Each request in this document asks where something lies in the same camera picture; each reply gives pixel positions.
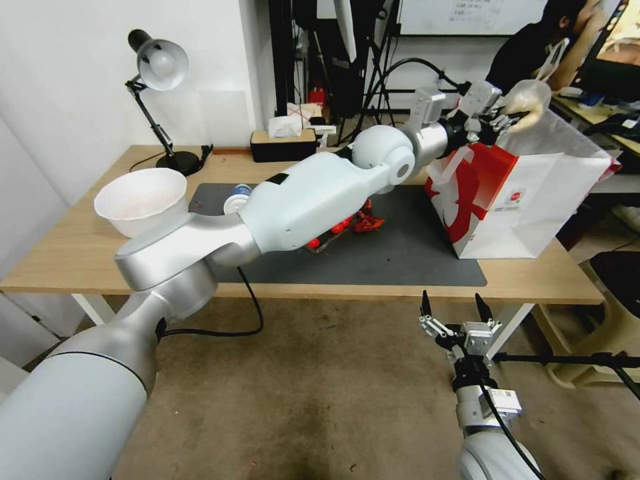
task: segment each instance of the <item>gray desk mat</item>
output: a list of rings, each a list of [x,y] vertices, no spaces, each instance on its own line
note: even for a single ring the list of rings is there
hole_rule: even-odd
[[[234,185],[203,183],[189,210],[222,215]],[[346,232],[326,250],[306,248],[272,252],[243,266],[252,283],[315,285],[462,285],[487,284],[476,260],[459,260],[421,186],[402,185],[374,195],[373,214],[386,220],[376,232]],[[218,281],[241,282],[235,269],[214,266]]]

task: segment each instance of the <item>desk lamp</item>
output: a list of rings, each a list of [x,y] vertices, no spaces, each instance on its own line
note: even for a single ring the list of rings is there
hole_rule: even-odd
[[[146,88],[167,91],[182,83],[189,68],[186,52],[173,42],[152,39],[144,30],[132,30],[128,40],[129,45],[137,54],[138,74],[125,85],[151,124],[151,130],[165,148],[165,155],[158,160],[155,166],[177,170],[184,176],[196,173],[203,166],[200,158],[191,152],[174,152],[173,141],[165,130],[153,120],[140,99],[140,92]]]

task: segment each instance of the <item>lamp base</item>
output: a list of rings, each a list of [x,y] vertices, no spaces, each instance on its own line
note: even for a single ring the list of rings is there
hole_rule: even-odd
[[[177,168],[169,166],[168,158],[166,155],[160,158],[155,166],[159,168],[171,168],[182,173],[185,177],[188,177],[189,175],[200,171],[200,169],[204,166],[204,162],[200,162],[200,158],[198,158],[195,153],[174,152],[173,155],[177,164]]]

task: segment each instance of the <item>black hair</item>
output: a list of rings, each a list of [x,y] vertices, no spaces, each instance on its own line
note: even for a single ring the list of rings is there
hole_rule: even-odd
[[[587,0],[549,0],[542,14],[541,23],[549,29],[558,27],[563,17],[569,19],[569,29],[578,20],[578,14],[587,4]]]

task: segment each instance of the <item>small bottle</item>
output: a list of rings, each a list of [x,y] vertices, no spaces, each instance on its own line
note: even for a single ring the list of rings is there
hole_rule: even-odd
[[[222,210],[225,212],[225,215],[230,213],[236,213],[240,210],[244,204],[249,199],[249,196],[253,190],[250,186],[241,183],[240,185],[236,185],[231,192],[231,195],[227,200],[225,200],[224,207]]]

